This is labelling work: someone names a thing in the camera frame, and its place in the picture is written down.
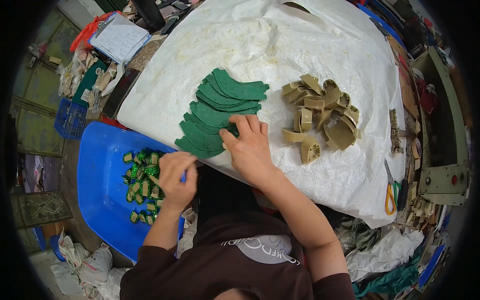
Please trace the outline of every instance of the blue plastic crate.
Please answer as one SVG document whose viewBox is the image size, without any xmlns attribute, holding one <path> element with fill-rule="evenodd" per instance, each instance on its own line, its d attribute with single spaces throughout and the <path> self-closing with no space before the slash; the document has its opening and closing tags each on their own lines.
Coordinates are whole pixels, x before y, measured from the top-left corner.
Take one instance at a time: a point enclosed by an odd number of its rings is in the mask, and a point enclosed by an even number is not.
<svg viewBox="0 0 480 300">
<path fill-rule="evenodd" d="M 86 116 L 86 107 L 73 103 L 67 98 L 62 98 L 53 126 L 62 137 L 80 140 L 84 131 Z"/>
<path fill-rule="evenodd" d="M 146 210 L 146 203 L 138 205 L 126 200 L 128 186 L 121 176 L 132 164 L 125 164 L 123 155 L 146 147 L 164 153 L 176 151 L 138 132 L 94 121 L 85 129 L 78 156 L 78 205 L 85 222 L 106 243 L 135 262 L 150 226 L 130 221 L 130 213 Z M 178 240 L 184 222 L 180 217 Z"/>
</svg>

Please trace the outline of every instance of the floor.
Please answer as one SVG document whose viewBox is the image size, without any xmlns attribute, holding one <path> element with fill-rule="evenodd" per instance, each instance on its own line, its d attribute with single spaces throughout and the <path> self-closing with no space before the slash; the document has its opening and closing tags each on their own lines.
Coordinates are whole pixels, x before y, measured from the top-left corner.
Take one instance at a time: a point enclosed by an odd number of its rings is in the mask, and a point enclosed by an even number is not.
<svg viewBox="0 0 480 300">
<path fill-rule="evenodd" d="M 85 223 L 77 199 L 77 162 L 80 141 L 65 140 L 60 165 L 60 191 L 72 213 L 70 232 L 74 242 L 81 243 L 90 252 L 95 251 L 103 240 Z M 110 247 L 113 266 L 116 268 L 132 267 L 132 261 Z"/>
</svg>

